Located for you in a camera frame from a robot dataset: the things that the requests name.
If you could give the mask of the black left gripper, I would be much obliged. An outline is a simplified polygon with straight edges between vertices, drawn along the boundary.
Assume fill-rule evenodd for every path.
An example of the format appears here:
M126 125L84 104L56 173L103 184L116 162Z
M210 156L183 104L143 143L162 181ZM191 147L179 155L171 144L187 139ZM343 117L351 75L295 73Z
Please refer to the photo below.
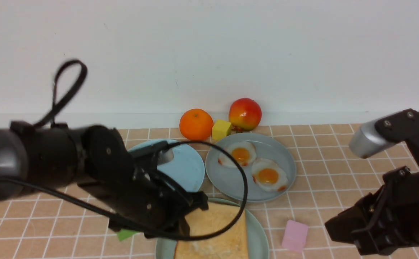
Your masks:
M208 209L202 191L188 191L158 166L173 144L159 141L128 152L116 140L85 141L87 177L78 186L113 210L113 231L143 232L148 238L181 240L189 236L185 216Z

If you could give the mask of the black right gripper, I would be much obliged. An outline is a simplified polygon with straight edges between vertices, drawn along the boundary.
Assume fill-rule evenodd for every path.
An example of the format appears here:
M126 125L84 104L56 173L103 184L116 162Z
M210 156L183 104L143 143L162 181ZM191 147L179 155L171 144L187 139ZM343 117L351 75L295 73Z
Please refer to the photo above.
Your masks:
M325 223L334 242L361 255L389 256L419 246L419 172L404 166L383 175L384 185Z

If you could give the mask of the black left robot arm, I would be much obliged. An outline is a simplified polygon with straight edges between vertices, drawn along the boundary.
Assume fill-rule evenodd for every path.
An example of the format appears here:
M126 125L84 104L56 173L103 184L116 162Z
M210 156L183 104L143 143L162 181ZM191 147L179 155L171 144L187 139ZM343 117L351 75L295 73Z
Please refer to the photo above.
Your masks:
M208 210L208 197L158 169L171 152L167 141L127 151L119 132L101 125L13 122L0 128L0 202L42 192L105 216L114 232L186 239L185 216Z

